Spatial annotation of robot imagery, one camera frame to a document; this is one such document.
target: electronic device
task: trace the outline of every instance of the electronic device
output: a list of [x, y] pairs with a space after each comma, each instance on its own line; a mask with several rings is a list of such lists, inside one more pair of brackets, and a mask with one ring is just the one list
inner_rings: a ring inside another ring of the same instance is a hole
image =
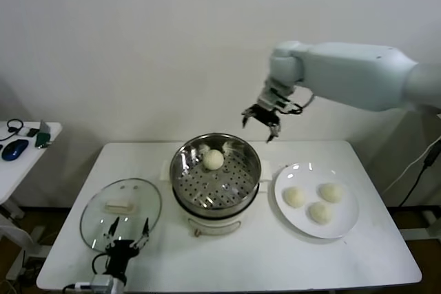
[[[142, 234], [138, 240], [122, 240], [121, 237], [114, 238], [116, 228], [118, 227], [120, 217], [117, 217], [104, 235], [107, 240], [105, 253], [100, 253], [92, 260], [92, 270], [94, 277], [91, 282], [77, 282], [63, 288], [74, 289], [75, 291], [92, 291], [97, 294], [121, 294], [124, 292], [124, 286], [127, 282], [125, 270], [131, 258], [136, 257], [139, 251], [149, 240], [149, 218], [145, 220]], [[96, 273], [95, 262], [101, 256], [107, 256], [105, 272], [101, 275]]]
[[44, 120], [41, 120], [37, 139], [35, 139], [35, 147], [38, 149], [48, 148], [50, 144], [50, 127]]
[[21, 153], [28, 147], [29, 141], [26, 139], [17, 139], [7, 144], [1, 152], [1, 158], [5, 161], [16, 160]]
[[[288, 99], [297, 85], [313, 93], [305, 105]], [[243, 126], [250, 117], [259, 120], [269, 127], [269, 142], [281, 131], [277, 113], [299, 115], [314, 96], [375, 112], [404, 107], [439, 114], [441, 65], [416, 63], [388, 46], [286, 41], [274, 48], [257, 103], [242, 113]]]
[[33, 138], [36, 134], [40, 132], [40, 129], [35, 129], [34, 127], [23, 127], [17, 132], [17, 135], [20, 137], [29, 137]]

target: table leg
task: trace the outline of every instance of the table leg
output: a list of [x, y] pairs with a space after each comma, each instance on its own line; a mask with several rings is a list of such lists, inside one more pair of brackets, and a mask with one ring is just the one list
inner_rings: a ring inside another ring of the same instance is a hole
[[23, 262], [26, 263], [28, 258], [46, 258], [50, 252], [51, 246], [43, 246], [37, 243], [44, 232], [44, 227], [35, 227], [29, 235], [0, 214], [0, 231], [22, 248], [6, 275], [7, 280], [18, 278]]
[[441, 218], [436, 219], [431, 211], [422, 212], [424, 218], [429, 222], [429, 226], [420, 229], [400, 230], [402, 237], [406, 241], [438, 239], [441, 242]]
[[14, 219], [22, 219], [25, 215], [24, 211], [20, 209], [12, 198], [7, 199], [2, 206], [11, 214], [11, 217]]
[[29, 234], [14, 225], [9, 219], [0, 214], [0, 230], [11, 241], [18, 244], [21, 248], [32, 250], [35, 242], [31, 240]]

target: floor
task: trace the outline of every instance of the floor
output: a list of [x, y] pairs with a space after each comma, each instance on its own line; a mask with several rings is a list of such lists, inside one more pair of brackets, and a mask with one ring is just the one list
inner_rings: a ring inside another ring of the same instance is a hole
[[[46, 230], [41, 237], [41, 244], [52, 244], [57, 237], [68, 211], [26, 211], [24, 219], [19, 225], [30, 232], [36, 225], [45, 225]], [[424, 227], [425, 221], [418, 213], [412, 211], [397, 212], [393, 219], [400, 229]], [[375, 289], [354, 289], [337, 291], [341, 294], [440, 294], [441, 293], [441, 244], [437, 240], [408, 242], [409, 248], [422, 271], [422, 281], [419, 284], [395, 286]], [[15, 294], [4, 280], [10, 265], [18, 255], [17, 245], [3, 237], [0, 240], [0, 294]], [[47, 294], [34, 284], [34, 275], [41, 268], [41, 263], [29, 261], [27, 279], [14, 284], [17, 294]]]

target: blue mouse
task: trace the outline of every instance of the blue mouse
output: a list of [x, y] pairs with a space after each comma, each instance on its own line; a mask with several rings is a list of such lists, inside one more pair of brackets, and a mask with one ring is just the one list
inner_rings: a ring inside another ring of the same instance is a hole
[[5, 161], [16, 160], [28, 145], [29, 141], [26, 139], [14, 140], [6, 145], [5, 149], [1, 152], [1, 158]]

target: glass lid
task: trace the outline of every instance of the glass lid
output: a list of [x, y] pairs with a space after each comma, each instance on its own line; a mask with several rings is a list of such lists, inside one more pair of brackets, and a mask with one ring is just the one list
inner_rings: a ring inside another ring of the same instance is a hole
[[[113, 240], [134, 240], [142, 236], [148, 218], [150, 233], [161, 214], [161, 195], [151, 182], [140, 178], [122, 179], [104, 187], [88, 202], [80, 220], [83, 241], [104, 252]], [[116, 229], [111, 240], [108, 233]]]

